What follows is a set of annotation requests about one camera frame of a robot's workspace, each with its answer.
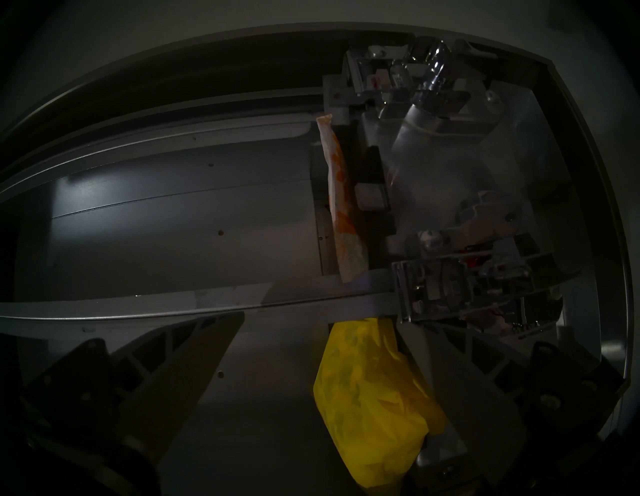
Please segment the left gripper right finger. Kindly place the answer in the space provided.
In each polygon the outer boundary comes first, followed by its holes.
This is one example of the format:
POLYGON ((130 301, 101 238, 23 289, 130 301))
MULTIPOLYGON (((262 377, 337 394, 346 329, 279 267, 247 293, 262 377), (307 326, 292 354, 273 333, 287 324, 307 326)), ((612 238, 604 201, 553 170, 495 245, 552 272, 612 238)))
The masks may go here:
POLYGON ((581 464, 625 392, 620 370, 555 322, 505 337, 443 322, 397 330, 479 468, 581 464))

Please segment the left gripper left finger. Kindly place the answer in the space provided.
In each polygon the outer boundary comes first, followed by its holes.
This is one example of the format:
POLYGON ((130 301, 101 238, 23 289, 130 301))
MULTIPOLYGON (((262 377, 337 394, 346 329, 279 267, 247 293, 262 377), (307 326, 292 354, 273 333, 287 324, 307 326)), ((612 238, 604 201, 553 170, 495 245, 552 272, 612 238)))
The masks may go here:
POLYGON ((127 447, 156 464, 244 322, 244 312, 206 315, 153 329, 113 353, 102 338, 86 340, 24 387, 27 425, 72 459, 127 447))

